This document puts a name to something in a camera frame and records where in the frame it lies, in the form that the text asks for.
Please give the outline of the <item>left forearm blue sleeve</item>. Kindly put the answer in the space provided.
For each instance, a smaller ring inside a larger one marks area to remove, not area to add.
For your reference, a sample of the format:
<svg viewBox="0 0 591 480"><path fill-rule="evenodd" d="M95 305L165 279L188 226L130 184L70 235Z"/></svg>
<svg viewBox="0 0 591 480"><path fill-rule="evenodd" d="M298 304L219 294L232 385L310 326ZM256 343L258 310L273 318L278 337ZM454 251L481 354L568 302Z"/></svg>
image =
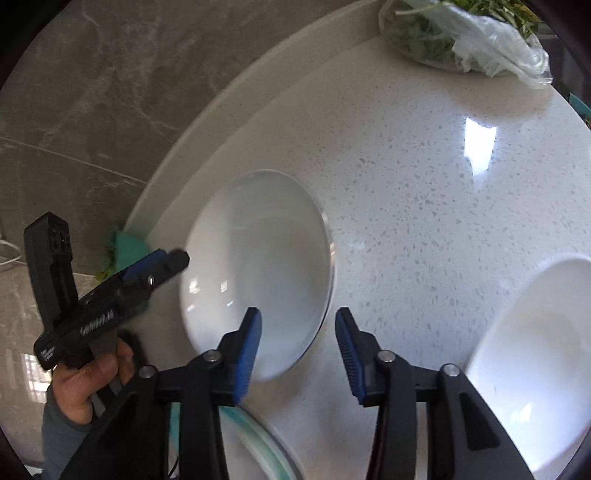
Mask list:
<svg viewBox="0 0 591 480"><path fill-rule="evenodd" d="M46 391L46 403L41 427L44 455L40 479L59 479L66 465L92 427L94 410L90 407L90 421L80 424L69 419L60 409L52 387Z"/></svg>

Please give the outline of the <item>person's left hand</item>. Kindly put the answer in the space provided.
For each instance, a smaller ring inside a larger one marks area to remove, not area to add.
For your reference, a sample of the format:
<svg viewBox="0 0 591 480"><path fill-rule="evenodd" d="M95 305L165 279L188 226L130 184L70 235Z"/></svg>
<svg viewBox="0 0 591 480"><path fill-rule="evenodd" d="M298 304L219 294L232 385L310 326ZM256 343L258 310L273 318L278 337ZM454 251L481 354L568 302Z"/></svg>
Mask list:
<svg viewBox="0 0 591 480"><path fill-rule="evenodd" d="M132 349L118 339L115 353L101 354L79 370L59 363L52 376L51 398L68 420L88 425L93 417L91 397L115 379L125 385L134 373Z"/></svg>

